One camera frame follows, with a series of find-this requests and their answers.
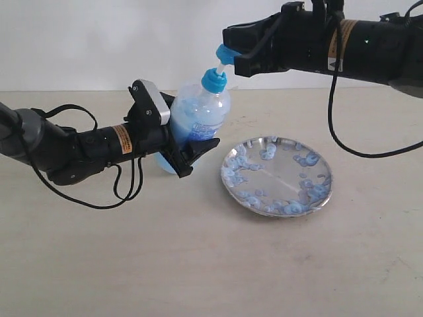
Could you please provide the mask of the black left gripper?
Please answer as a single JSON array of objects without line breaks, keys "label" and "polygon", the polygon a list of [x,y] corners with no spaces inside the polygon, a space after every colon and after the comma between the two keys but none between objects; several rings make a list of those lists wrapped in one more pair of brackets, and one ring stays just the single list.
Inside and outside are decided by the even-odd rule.
[{"label": "black left gripper", "polygon": [[[160,110],[172,111],[176,96],[165,92],[160,92],[160,95]],[[201,156],[216,148],[220,142],[220,138],[211,138],[203,141],[189,140],[182,148],[176,143],[174,133],[171,131],[170,119],[167,125],[147,127],[142,122],[129,119],[127,113],[124,121],[134,133],[132,141],[135,152],[139,152],[143,156],[159,153],[179,178],[191,175],[193,171],[191,166]]]}]

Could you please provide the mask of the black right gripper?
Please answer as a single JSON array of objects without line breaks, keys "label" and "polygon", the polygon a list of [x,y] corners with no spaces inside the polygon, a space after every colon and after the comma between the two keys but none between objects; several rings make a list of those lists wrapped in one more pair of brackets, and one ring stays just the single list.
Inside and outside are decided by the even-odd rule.
[{"label": "black right gripper", "polygon": [[243,54],[235,57],[235,74],[253,77],[259,74],[299,71],[334,71],[329,65],[329,46],[336,37],[336,1],[314,1],[305,10],[302,1],[282,5],[280,13],[261,20],[228,26],[222,30],[223,44],[238,53],[250,52],[278,21],[265,47],[264,55]]}]

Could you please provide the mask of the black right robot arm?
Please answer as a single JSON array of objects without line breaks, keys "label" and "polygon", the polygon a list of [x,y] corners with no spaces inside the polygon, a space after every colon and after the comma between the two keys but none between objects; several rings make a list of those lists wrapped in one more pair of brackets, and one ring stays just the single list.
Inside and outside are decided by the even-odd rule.
[{"label": "black right robot arm", "polygon": [[222,31],[237,52],[235,74],[296,70],[376,83],[422,98],[422,16],[347,19],[343,1],[290,1],[261,20]]}]

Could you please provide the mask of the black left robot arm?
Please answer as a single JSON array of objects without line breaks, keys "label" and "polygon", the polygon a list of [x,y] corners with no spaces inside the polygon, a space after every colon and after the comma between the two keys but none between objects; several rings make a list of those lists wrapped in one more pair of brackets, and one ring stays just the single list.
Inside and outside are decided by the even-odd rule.
[{"label": "black left robot arm", "polygon": [[134,104],[119,125],[78,132],[49,119],[77,105],[65,104],[45,112],[37,108],[12,110],[1,105],[1,154],[45,172],[58,186],[77,184],[121,162],[160,153],[176,174],[192,173],[192,165],[219,144],[218,138],[176,142],[170,127],[174,97],[151,81],[138,79],[128,88]]}]

